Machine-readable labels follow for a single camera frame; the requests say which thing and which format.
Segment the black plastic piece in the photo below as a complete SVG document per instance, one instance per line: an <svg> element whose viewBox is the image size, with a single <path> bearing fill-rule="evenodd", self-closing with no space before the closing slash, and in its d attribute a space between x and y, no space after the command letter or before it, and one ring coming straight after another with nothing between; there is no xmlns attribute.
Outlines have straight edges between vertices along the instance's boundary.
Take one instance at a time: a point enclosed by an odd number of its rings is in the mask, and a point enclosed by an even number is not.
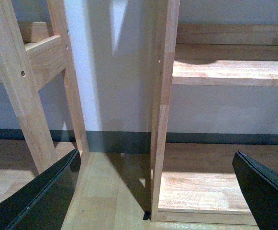
<svg viewBox="0 0 278 230"><path fill-rule="evenodd" d="M237 152L233 167L243 196L261 230L278 230L278 174Z"/></svg>
<svg viewBox="0 0 278 230"><path fill-rule="evenodd" d="M73 150L0 203L0 230L59 230L73 197L81 160Z"/></svg>
<svg viewBox="0 0 278 230"><path fill-rule="evenodd" d="M149 211L146 211L144 213L144 216L143 216L143 220L149 220L150 219L150 212Z"/></svg>

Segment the wooden frame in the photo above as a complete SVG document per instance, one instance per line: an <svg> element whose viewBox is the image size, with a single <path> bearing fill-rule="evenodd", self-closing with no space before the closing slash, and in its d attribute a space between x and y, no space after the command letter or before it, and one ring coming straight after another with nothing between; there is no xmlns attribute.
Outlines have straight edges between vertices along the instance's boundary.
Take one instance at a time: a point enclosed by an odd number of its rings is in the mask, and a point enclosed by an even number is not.
<svg viewBox="0 0 278 230"><path fill-rule="evenodd" d="M170 94L172 84L278 87L278 25L178 25L179 5L158 4L151 220L255 225L233 154L278 172L278 146L166 144Z"/></svg>
<svg viewBox="0 0 278 230"><path fill-rule="evenodd" d="M38 172L57 161L38 91L62 72L78 150L89 148L67 28L64 1L48 0L52 26L18 23L11 0L0 0L0 83L19 119Z"/></svg>

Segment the wooden upright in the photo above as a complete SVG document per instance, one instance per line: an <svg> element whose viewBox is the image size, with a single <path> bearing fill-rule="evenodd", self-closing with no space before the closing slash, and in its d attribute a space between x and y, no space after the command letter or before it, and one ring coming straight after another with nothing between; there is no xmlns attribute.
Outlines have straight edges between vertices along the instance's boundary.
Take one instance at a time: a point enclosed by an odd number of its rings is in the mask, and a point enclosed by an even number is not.
<svg viewBox="0 0 278 230"><path fill-rule="evenodd" d="M50 24L18 23L11 0L0 0L0 83L7 90L39 173L54 164L57 156L38 91L60 72L78 150L89 159L64 1L49 0L48 5L54 32Z"/></svg>

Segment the shelf board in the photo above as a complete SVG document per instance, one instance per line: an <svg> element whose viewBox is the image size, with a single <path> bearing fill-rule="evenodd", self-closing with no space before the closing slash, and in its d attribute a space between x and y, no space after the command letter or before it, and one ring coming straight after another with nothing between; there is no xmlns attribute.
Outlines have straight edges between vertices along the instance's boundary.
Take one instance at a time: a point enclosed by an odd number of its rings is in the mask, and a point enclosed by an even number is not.
<svg viewBox="0 0 278 230"><path fill-rule="evenodd" d="M238 150L278 173L278 146L167 143L159 209L250 215L232 167Z"/></svg>
<svg viewBox="0 0 278 230"><path fill-rule="evenodd" d="M173 84L278 87L278 46L176 44Z"/></svg>

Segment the light wood floor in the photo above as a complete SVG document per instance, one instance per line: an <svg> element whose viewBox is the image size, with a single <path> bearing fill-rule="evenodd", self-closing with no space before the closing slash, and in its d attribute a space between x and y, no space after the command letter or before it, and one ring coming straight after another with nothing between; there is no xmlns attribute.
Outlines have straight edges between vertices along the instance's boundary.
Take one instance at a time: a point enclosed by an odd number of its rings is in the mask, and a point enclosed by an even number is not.
<svg viewBox="0 0 278 230"><path fill-rule="evenodd" d="M56 143L59 158L73 143ZM152 223L149 155L92 153L62 230L257 230L255 226ZM0 202L31 181L36 169L24 141L0 140Z"/></svg>

